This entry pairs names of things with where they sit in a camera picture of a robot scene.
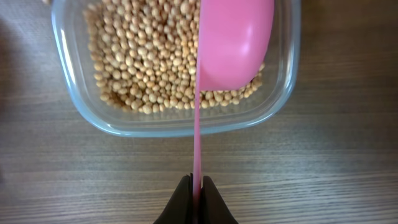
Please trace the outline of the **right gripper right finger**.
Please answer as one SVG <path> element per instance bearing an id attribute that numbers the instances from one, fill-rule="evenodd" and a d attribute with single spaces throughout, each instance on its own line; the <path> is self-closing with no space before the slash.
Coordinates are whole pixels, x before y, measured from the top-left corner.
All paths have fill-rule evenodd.
<path id="1" fill-rule="evenodd" d="M 238 224 L 209 176 L 203 177 L 199 224 Z"/>

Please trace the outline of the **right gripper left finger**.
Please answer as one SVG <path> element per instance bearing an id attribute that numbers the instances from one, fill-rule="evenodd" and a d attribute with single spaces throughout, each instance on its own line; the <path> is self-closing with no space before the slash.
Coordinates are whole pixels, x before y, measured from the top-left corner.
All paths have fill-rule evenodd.
<path id="1" fill-rule="evenodd" d="M 181 178 L 170 200 L 154 224 L 192 224 L 193 221 L 193 175 Z"/>

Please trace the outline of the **pink measuring scoop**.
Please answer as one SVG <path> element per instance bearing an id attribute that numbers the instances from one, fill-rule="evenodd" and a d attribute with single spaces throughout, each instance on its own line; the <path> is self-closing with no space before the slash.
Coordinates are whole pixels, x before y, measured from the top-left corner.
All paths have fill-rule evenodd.
<path id="1" fill-rule="evenodd" d="M 238 90 L 256 75 L 267 52 L 273 0 L 202 0 L 195 90 L 193 204 L 201 192 L 200 92 Z"/>

